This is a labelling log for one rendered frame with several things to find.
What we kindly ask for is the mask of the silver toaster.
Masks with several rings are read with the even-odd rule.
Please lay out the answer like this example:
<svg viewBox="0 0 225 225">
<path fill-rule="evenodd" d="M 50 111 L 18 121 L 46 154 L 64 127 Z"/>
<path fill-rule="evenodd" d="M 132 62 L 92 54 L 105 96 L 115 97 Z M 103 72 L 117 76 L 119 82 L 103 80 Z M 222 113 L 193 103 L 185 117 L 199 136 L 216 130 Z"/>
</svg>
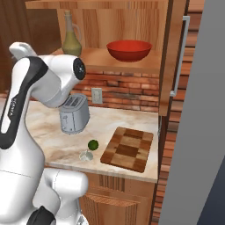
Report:
<svg viewBox="0 0 225 225">
<path fill-rule="evenodd" d="M 60 107 L 61 130 L 65 134 L 81 133 L 88 124 L 89 119 L 88 99 L 84 94 L 70 95 Z"/>
</svg>

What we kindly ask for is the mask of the wooden wall cabinet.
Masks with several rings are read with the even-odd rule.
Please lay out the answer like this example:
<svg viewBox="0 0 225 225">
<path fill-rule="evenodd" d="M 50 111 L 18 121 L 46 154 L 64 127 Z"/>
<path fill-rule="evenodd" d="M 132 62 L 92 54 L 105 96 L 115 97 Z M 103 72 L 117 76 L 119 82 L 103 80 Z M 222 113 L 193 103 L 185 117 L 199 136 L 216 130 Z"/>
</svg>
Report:
<svg viewBox="0 0 225 225">
<path fill-rule="evenodd" d="M 89 70 L 158 73 L 161 64 L 166 13 L 169 0 L 32 0 L 27 9 L 56 10 L 60 35 L 65 37 L 66 10 L 79 26 Z M 138 62 L 119 62 L 106 45 L 115 40 L 143 40 L 153 45 Z"/>
</svg>

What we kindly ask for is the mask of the white wall outlet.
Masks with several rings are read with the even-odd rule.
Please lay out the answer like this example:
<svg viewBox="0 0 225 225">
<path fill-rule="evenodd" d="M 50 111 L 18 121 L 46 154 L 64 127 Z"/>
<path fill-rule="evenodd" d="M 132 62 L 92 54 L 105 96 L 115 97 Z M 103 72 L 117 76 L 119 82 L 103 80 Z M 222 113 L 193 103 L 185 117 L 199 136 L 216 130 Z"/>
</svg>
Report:
<svg viewBox="0 0 225 225">
<path fill-rule="evenodd" d="M 91 101 L 93 104 L 102 104 L 102 89 L 101 88 L 92 88 L 91 89 Z"/>
</svg>

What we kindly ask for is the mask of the olive oil condiment bottle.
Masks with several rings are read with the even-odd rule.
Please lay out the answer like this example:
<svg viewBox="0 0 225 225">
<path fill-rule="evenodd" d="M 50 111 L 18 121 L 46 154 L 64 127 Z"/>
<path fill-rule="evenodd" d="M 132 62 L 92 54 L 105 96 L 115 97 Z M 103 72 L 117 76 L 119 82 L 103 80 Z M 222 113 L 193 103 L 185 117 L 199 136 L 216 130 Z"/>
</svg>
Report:
<svg viewBox="0 0 225 225">
<path fill-rule="evenodd" d="M 63 53 L 80 56 L 82 53 L 82 35 L 80 28 L 72 22 L 71 11 L 65 11 L 64 17 L 66 22 L 66 35 L 62 45 Z"/>
</svg>

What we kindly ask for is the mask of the checkered wooden cutting board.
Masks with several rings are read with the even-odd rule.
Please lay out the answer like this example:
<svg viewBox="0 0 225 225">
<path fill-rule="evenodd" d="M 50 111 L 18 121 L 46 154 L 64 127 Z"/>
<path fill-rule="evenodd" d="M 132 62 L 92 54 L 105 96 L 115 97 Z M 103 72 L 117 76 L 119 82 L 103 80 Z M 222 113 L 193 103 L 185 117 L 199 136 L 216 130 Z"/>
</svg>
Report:
<svg viewBox="0 0 225 225">
<path fill-rule="evenodd" d="M 100 162 L 143 173 L 153 137 L 150 132 L 117 127 Z"/>
</svg>

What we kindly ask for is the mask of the grey fridge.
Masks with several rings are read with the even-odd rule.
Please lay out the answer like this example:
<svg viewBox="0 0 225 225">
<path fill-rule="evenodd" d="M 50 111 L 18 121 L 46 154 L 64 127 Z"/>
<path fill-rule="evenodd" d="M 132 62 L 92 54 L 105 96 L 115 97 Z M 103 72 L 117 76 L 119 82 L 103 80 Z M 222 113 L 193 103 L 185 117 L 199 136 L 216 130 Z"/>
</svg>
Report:
<svg viewBox="0 0 225 225">
<path fill-rule="evenodd" d="M 206 0 L 158 225 L 225 225 L 225 0 Z"/>
</svg>

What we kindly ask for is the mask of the wooden drawer front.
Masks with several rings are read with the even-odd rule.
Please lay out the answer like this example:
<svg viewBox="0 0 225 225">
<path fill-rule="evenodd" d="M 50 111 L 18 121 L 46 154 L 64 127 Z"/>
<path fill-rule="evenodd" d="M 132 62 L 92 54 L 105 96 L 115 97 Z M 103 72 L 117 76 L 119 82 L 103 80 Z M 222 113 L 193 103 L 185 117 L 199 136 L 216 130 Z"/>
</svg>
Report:
<svg viewBox="0 0 225 225">
<path fill-rule="evenodd" d="M 115 206 L 133 203 L 152 206 L 155 185 L 150 182 L 117 178 L 86 172 L 89 179 L 87 196 L 96 202 Z"/>
</svg>

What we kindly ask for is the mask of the dark wooden cabinet door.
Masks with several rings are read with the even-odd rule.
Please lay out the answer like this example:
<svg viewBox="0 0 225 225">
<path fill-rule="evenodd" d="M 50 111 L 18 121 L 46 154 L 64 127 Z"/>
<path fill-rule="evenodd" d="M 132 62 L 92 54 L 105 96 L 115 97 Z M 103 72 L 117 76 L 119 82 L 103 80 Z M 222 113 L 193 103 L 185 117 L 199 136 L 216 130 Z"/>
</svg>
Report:
<svg viewBox="0 0 225 225">
<path fill-rule="evenodd" d="M 0 93 L 10 87 L 14 41 L 30 44 L 37 54 L 61 47 L 56 10 L 27 10 L 26 0 L 0 0 Z"/>
</svg>

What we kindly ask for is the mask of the red bowl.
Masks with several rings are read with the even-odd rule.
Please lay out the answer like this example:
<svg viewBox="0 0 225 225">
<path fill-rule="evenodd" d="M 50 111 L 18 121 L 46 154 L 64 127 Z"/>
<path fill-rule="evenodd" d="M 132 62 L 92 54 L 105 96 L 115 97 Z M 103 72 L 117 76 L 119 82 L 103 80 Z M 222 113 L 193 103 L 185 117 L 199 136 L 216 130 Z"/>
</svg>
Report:
<svg viewBox="0 0 225 225">
<path fill-rule="evenodd" d="M 149 54 L 152 45 L 142 40 L 116 40 L 106 47 L 109 54 L 120 62 L 138 62 Z"/>
</svg>

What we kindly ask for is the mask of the wooden base cabinet door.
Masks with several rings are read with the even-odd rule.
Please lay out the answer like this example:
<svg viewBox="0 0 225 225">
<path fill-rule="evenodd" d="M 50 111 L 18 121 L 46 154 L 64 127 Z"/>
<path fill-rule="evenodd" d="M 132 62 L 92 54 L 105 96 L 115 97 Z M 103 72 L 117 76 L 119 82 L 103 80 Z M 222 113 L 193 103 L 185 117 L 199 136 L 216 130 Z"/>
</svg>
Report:
<svg viewBox="0 0 225 225">
<path fill-rule="evenodd" d="M 138 203 L 87 193 L 80 198 L 83 215 L 89 225 L 135 225 Z"/>
</svg>

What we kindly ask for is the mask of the green lime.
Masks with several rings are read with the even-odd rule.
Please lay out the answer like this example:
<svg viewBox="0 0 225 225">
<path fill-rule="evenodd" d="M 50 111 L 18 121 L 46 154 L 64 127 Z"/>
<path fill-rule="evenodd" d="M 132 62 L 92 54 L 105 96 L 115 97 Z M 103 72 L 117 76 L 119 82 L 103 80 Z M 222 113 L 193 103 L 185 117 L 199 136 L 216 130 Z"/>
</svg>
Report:
<svg viewBox="0 0 225 225">
<path fill-rule="evenodd" d="M 88 143 L 88 149 L 89 150 L 92 150 L 92 151 L 98 149 L 98 141 L 96 141 L 96 140 L 89 141 L 89 143 Z"/>
</svg>

